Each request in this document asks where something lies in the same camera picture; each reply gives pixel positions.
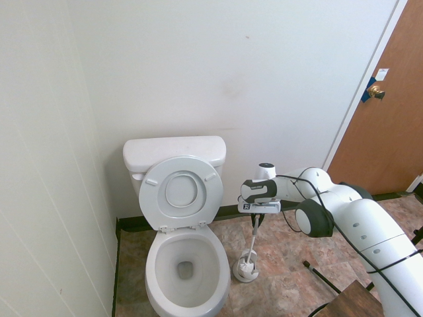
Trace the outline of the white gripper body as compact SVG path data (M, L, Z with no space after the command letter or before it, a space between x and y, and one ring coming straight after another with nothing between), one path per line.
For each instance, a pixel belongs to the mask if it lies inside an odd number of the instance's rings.
M247 203L243 200L238 202L239 213L279 213L281 203L279 201L270 201L268 203Z

